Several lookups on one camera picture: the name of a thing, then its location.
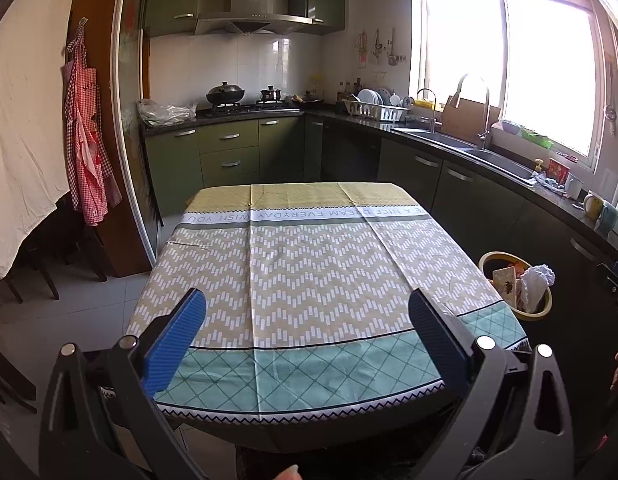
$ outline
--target blue gripper pad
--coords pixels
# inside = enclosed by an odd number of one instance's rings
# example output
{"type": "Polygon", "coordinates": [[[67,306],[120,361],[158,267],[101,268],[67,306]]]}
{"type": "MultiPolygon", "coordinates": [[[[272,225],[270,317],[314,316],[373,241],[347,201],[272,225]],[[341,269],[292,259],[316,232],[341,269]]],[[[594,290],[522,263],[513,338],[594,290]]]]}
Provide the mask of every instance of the blue gripper pad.
{"type": "Polygon", "coordinates": [[[189,289],[144,357],[142,389],[147,396],[167,389],[206,315],[205,295],[195,288],[189,289]]]}
{"type": "Polygon", "coordinates": [[[409,296],[409,320],[422,340],[445,386],[464,397],[470,388],[472,334],[463,323],[431,304],[420,289],[409,296]]]}

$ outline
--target dish rack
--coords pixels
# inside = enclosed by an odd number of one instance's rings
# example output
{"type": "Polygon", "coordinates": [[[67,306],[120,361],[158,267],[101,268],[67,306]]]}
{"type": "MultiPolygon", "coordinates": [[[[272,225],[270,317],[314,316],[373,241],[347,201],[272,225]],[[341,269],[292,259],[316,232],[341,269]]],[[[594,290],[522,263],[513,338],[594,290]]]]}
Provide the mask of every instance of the dish rack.
{"type": "Polygon", "coordinates": [[[359,101],[344,101],[350,115],[366,117],[374,121],[390,121],[397,123],[407,111],[400,106],[370,105],[359,101]]]}

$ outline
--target red checkered apron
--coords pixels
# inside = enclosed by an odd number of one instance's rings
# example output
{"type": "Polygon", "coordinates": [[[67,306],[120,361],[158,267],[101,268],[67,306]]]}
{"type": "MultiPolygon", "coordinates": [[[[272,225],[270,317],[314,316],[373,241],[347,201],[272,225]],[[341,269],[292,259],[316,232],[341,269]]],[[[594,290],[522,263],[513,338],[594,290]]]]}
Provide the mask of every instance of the red checkered apron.
{"type": "Polygon", "coordinates": [[[73,208],[82,211],[87,225],[94,226],[108,213],[108,206],[117,205],[122,197],[102,142],[100,89],[96,69],[87,67],[83,26],[78,27],[67,51],[73,54],[64,67],[68,76],[64,102],[67,176],[73,208]]]}

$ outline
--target plate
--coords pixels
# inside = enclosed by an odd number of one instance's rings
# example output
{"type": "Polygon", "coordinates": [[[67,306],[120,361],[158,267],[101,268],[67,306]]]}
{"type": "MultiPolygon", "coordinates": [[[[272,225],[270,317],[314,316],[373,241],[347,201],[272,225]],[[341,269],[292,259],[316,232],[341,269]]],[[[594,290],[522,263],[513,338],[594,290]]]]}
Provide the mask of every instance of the plate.
{"type": "Polygon", "coordinates": [[[358,93],[358,99],[360,99],[360,101],[363,103],[374,105],[375,104],[375,92],[373,90],[363,88],[358,93]]]}
{"type": "Polygon", "coordinates": [[[382,98],[383,102],[382,104],[384,105],[389,105],[389,98],[391,97],[391,92],[388,91],[386,88],[382,88],[380,87],[378,90],[376,90],[376,92],[378,92],[380,94],[380,97],[382,98]]]}

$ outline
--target range hood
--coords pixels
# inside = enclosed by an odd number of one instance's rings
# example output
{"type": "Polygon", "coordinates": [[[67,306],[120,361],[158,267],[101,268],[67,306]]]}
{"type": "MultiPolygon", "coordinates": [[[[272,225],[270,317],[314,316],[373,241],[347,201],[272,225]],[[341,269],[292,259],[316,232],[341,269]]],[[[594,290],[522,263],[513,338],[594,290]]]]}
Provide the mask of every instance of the range hood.
{"type": "Polygon", "coordinates": [[[274,0],[231,0],[229,12],[207,12],[199,9],[195,34],[290,34],[312,23],[311,18],[274,13],[274,0]]]}

